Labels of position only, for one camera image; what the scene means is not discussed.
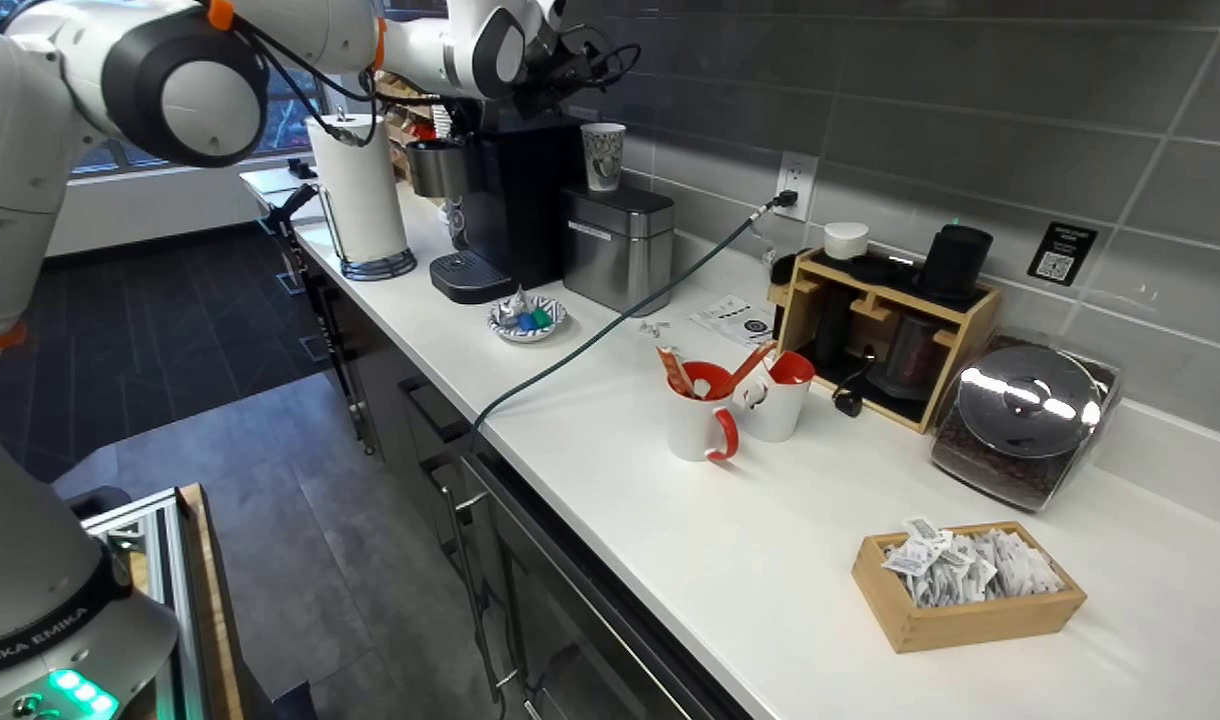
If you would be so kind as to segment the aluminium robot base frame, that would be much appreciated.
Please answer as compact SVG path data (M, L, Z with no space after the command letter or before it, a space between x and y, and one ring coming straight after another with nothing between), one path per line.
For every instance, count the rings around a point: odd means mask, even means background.
M123 702L123 720L256 720L261 689L245 672L205 488L163 488L87 516L84 527L108 538L133 584L175 620L172 655Z

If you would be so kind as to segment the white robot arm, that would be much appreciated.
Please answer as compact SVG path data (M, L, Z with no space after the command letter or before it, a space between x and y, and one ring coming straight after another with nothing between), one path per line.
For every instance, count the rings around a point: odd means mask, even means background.
M227 168L266 134L275 61L489 101L562 14L563 0L446 0L418 21L384 0L35 0L0 25L0 361L25 344L67 175L97 145ZM172 609L0 439L0 715L67 695L103 720L172 650Z

